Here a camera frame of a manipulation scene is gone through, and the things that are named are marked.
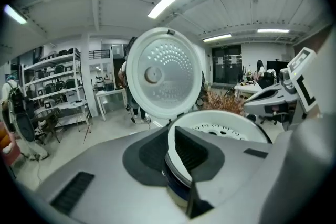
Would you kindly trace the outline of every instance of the floor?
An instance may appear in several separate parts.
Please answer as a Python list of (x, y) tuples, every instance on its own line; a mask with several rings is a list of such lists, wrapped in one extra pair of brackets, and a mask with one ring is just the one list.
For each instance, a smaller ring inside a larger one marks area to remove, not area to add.
[[(50, 153), (47, 159), (38, 163), (37, 161), (28, 161), (24, 159), (23, 156), (20, 156), (12, 165), (12, 170), (17, 180), (31, 190), (35, 190), (40, 182), (52, 172), (86, 149), (104, 141), (132, 135), (136, 132), (149, 129), (148, 124), (132, 123), (129, 112), (122, 108), (122, 101), (115, 101), (113, 106), (107, 106), (106, 121), (103, 121), (101, 116), (90, 119), (90, 122), (93, 123), (91, 133), (87, 134), (85, 141), (86, 124), (79, 125), (80, 132), (78, 131), (78, 127), (74, 124), (67, 126), (65, 130), (57, 130), (60, 143), (51, 135), (45, 138), (44, 142), (46, 145), (44, 148)], [(157, 128), (165, 126), (167, 123), (168, 120), (152, 117), (150, 126), (151, 128)], [(261, 126), (273, 142), (278, 134), (283, 132), (281, 123), (277, 123), (277, 125), (274, 126), (272, 122), (265, 121)]]

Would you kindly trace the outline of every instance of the metal rack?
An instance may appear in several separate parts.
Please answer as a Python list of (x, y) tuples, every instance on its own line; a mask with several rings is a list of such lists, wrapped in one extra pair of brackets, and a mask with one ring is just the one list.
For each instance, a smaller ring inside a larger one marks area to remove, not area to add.
[[(50, 110), (50, 109), (45, 109), (43, 106), (41, 106), (40, 100), (44, 99), (44, 98), (51, 97), (53, 95), (62, 94), (62, 93), (70, 92), (70, 91), (76, 91), (78, 100), (81, 100), (79, 89), (81, 89), (83, 86), (78, 85), (77, 78), (78, 78), (78, 76), (81, 77), (81, 73), (80, 73), (79, 68), (77, 68), (77, 65), (76, 65), (76, 62), (78, 62), (79, 59), (80, 59), (79, 54), (76, 53), (76, 50), (74, 50), (73, 53), (71, 53), (71, 54), (62, 55), (62, 56), (54, 57), (54, 58), (51, 58), (51, 59), (47, 59), (47, 60), (44, 60), (42, 62), (35, 63), (31, 66), (24, 67), (22, 65), (22, 78), (23, 78), (23, 93), (24, 93), (24, 96), (27, 96), (27, 89), (31, 85), (35, 85), (35, 86), (43, 85), (44, 82), (47, 82), (47, 81), (50, 81), (50, 80), (55, 80), (55, 79), (58, 79), (58, 78), (61, 78), (61, 77), (67, 77), (67, 76), (73, 76), (73, 78), (75, 79), (75, 87), (74, 88), (62, 89), (60, 91), (56, 91), (56, 92), (53, 92), (53, 93), (44, 94), (44, 95), (40, 95), (40, 96), (37, 96), (37, 97), (34, 97), (34, 98), (30, 98), (30, 100), (32, 100), (32, 101), (38, 100), (38, 102), (40, 104), (40, 108), (37, 109), (36, 111), (34, 111), (35, 114), (41, 113), (43, 111)], [(66, 64), (66, 63), (69, 63), (69, 62), (72, 62), (72, 65), (73, 65), (73, 69), (71, 71), (66, 71), (66, 72), (63, 72), (63, 73), (54, 74), (52, 76), (47, 76), (47, 77), (44, 77), (44, 78), (41, 78), (41, 79), (35, 79), (35, 78), (38, 78), (37, 74), (36, 74), (37, 71), (43, 70), (43, 69), (48, 68), (48, 67), (53, 67), (53, 66), (58, 65), (58, 64)], [(24, 72), (26, 72), (28, 70), (34, 71), (35, 76), (34, 76), (32, 81), (26, 83)], [(77, 119), (78, 117), (81, 119), (81, 121), (85, 121), (86, 124), (89, 125), (88, 117), (90, 116), (90, 112), (88, 111), (88, 108), (87, 108), (87, 101), (86, 100), (81, 100), (81, 101), (82, 101), (81, 105), (79, 105), (79, 106), (78, 105), (74, 106), (74, 105), (72, 105), (68, 102), (61, 103), (61, 104), (58, 104), (58, 105), (55, 106), (56, 108), (59, 108), (59, 109), (76, 109), (76, 108), (79, 108), (79, 107), (81, 108), (81, 113), (74, 113), (74, 115), (65, 116), (63, 118), (60, 118), (59, 121), (62, 123), (62, 125), (68, 125), (68, 124), (76, 123), (76, 122), (78, 122), (78, 119)]]

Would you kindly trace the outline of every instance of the dried plant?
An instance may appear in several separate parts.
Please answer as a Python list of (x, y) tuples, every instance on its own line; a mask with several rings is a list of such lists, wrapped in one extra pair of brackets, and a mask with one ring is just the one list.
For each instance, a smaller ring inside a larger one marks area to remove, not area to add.
[(243, 102), (239, 101), (235, 94), (221, 94), (214, 91), (207, 91), (206, 100), (202, 109), (224, 110), (238, 115), (243, 115)]

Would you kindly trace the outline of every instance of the black railing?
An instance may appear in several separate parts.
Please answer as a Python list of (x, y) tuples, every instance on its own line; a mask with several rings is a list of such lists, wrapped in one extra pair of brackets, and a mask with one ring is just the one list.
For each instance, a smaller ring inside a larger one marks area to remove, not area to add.
[(90, 50), (89, 60), (110, 58), (110, 50)]

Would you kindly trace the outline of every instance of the ceiling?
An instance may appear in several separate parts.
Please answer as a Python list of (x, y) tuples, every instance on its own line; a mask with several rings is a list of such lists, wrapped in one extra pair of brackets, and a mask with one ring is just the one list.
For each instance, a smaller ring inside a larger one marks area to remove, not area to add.
[[(156, 19), (148, 13), (160, 0), (13, 0), (28, 18), (20, 25), (5, 18), (3, 58), (14, 58), (48, 42), (95, 36), (131, 38), (157, 26), (176, 29), (193, 41), (231, 33), (207, 46), (268, 42), (296, 44), (332, 20), (324, 0), (176, 0)], [(257, 33), (258, 28), (290, 29), (288, 34)]]

